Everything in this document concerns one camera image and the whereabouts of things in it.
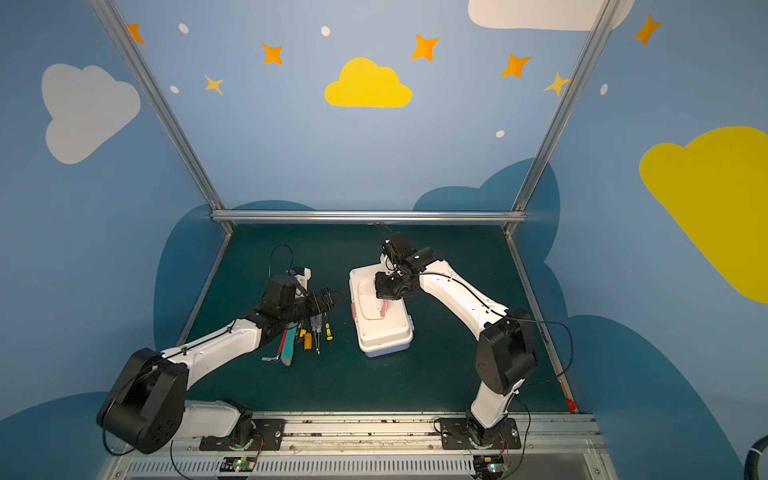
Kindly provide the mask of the clear handled screwdriver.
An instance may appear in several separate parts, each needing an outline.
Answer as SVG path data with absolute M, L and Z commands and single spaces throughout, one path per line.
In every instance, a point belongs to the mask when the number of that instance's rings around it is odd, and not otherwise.
M 312 336 L 313 336 L 313 345 L 316 351 L 316 354 L 320 354 L 320 341 L 321 341 L 321 333 L 322 333 L 322 316 L 316 315 L 310 318 L 310 325 L 312 330 Z

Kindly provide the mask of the yellow black small screwdriver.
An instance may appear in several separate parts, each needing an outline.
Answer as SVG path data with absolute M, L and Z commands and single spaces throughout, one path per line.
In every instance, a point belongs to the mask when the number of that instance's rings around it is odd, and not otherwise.
M 331 327 L 331 320 L 328 313 L 323 314 L 323 323 L 324 323 L 324 329 L 325 329 L 325 335 L 327 341 L 333 340 L 333 330 Z

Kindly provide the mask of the orange handled screwdriver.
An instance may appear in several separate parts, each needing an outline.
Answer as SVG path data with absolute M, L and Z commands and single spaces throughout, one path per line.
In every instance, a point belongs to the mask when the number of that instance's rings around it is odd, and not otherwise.
M 308 327 L 304 334 L 304 349 L 311 351 L 313 348 L 314 332 L 311 327 Z

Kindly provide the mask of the white blue tool box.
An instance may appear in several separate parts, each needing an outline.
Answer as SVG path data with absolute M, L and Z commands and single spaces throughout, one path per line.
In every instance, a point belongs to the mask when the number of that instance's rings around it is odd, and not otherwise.
M 414 327 L 403 300 L 384 300 L 376 296 L 375 276 L 382 265 L 350 271 L 351 309 L 358 345 L 369 358 L 407 350 Z

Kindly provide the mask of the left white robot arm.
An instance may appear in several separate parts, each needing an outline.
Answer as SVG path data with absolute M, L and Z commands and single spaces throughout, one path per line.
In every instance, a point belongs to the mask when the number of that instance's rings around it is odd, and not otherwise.
M 224 327 L 161 352 L 143 348 L 127 360 L 96 415 L 103 434 L 151 454 L 186 438 L 245 450 L 257 437 L 251 409 L 235 402 L 191 401 L 204 376 L 281 336 L 291 325 L 331 311 L 339 292 L 307 288 L 309 272 L 271 278 L 257 306 Z

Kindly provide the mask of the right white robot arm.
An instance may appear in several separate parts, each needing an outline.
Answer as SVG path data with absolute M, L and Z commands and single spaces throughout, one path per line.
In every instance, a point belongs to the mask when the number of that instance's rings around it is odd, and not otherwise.
M 416 249 L 400 232 L 383 241 L 381 263 L 384 271 L 374 277 L 377 298 L 401 300 L 418 288 L 439 300 L 474 336 L 480 386 L 468 422 L 482 433 L 496 428 L 538 366 L 534 320 L 523 309 L 493 301 L 433 249 Z

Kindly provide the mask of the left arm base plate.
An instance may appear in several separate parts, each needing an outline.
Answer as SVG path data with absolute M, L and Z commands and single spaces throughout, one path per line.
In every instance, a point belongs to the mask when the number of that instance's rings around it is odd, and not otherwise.
M 240 421 L 223 437 L 203 437 L 200 451 L 258 452 L 280 449 L 286 422 L 284 419 L 247 419 Z

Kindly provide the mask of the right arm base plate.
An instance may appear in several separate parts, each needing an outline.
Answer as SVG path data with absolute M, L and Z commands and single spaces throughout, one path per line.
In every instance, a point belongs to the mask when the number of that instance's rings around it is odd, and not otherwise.
M 471 418 L 440 417 L 433 422 L 444 450 L 519 450 L 522 438 L 514 419 L 504 417 L 493 427 Z

